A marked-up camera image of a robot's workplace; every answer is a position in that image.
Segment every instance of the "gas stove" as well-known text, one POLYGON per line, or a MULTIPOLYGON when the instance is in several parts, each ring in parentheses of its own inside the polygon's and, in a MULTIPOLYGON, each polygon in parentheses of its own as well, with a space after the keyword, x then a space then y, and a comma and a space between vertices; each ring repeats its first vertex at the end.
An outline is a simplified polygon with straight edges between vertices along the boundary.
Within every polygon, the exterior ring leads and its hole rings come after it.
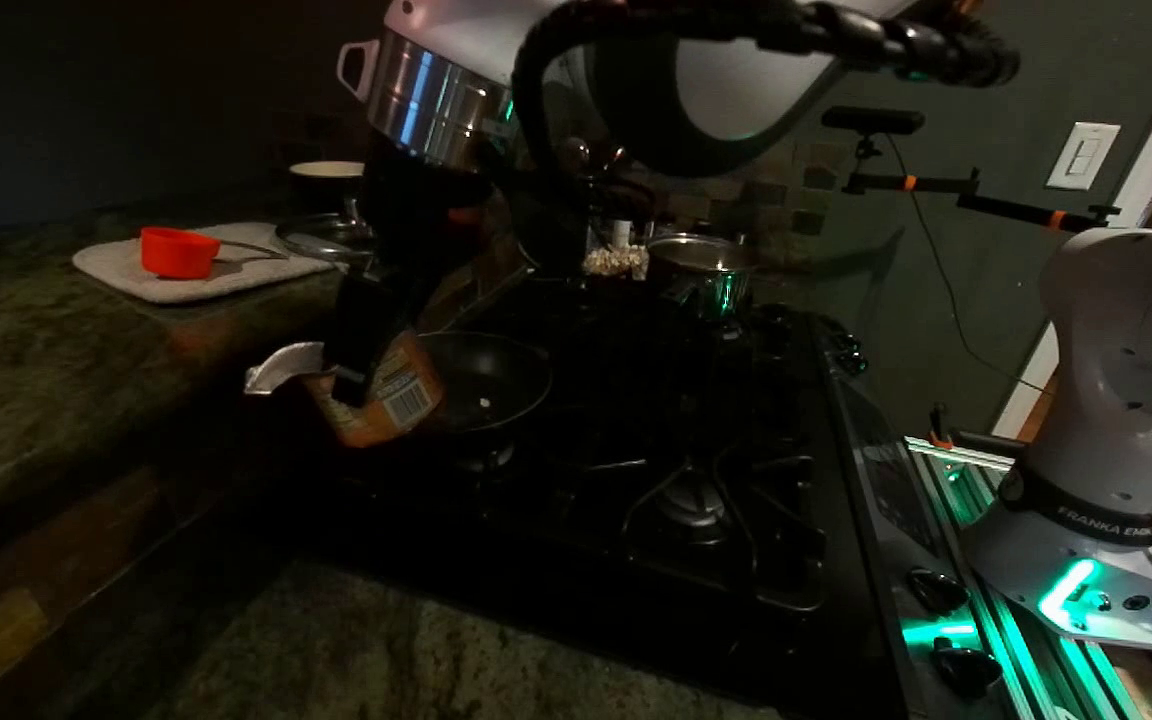
POLYGON ((542 346, 551 397, 505 430, 342 451, 299 493, 307 551, 792 717, 922 717, 892 568, 937 574, 928 504, 838 324, 756 306, 733 331, 532 275, 455 331, 542 346), (916 551, 888 561, 892 529, 916 551))

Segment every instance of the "countertop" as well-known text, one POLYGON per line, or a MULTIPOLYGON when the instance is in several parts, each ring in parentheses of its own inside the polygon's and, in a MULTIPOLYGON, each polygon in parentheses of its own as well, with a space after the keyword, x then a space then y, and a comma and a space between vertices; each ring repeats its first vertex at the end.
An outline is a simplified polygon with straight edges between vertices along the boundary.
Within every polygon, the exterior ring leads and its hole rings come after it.
POLYGON ((322 430, 241 369, 335 282, 148 306, 72 273, 132 233, 0 233, 0 717, 762 717, 233 529, 322 430))

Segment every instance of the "wire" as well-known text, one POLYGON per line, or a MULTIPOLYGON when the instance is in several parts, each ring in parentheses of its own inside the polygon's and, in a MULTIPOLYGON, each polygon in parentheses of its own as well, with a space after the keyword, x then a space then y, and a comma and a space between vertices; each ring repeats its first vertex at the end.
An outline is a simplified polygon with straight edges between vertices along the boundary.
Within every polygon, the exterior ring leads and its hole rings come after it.
MULTIPOLYGON (((898 147, 897 147, 892 137, 888 137, 888 145, 892 145, 892 154, 897 154, 898 176, 908 176, 908 162, 904 162, 904 154, 898 154, 898 147)), ((942 301, 949 301, 953 331, 955 331, 964 354, 969 354, 971 362, 978 362, 985 373, 990 373, 997 381, 1011 381, 1011 373, 1005 373, 997 360, 988 360, 985 353, 977 353, 977 343, 971 343, 971 336, 969 336, 969 326, 964 326, 961 292, 955 292, 953 280, 949 280, 949 268, 942 268, 940 244, 937 244, 937 235, 933 235, 933 224, 928 224, 928 216, 922 216, 922 202, 918 202, 916 191, 904 191, 904 194, 908 194, 908 202, 912 202, 912 216, 916 216, 918 226, 922 226, 922 238, 928 238, 928 253, 933 253, 933 265, 937 265, 937 275, 940 275, 940 287, 942 287, 942 301)))

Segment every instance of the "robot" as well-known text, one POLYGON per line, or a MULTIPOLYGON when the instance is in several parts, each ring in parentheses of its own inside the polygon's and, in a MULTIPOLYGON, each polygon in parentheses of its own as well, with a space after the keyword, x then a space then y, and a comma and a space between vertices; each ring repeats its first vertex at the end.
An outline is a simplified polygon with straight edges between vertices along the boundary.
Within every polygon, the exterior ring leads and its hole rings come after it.
MULTIPOLYGON (((542 103, 551 89, 596 106, 638 162, 716 176, 792 129, 836 59, 977 89, 1020 67, 953 2, 391 0, 384 34, 342 46, 335 72, 424 181, 484 176, 518 129, 541 176, 566 183, 542 103)), ((377 233, 433 238, 401 224, 377 233)), ((969 529, 969 557, 1056 633, 1152 646, 1152 233, 1074 235, 1056 253, 1043 301, 1062 354, 1058 401, 1005 479, 1009 501, 969 529)), ((285 353, 248 388, 322 369, 368 375, 377 354, 381 343, 285 353)))

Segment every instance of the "stove burner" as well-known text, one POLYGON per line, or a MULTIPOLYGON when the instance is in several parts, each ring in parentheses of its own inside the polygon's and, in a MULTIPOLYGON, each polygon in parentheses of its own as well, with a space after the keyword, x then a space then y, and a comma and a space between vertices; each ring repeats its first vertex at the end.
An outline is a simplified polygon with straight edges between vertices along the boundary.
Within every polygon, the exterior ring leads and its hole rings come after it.
POLYGON ((685 532, 696 542, 723 540, 727 504, 716 493, 710 475, 685 459, 664 487, 650 497, 660 521, 685 532))

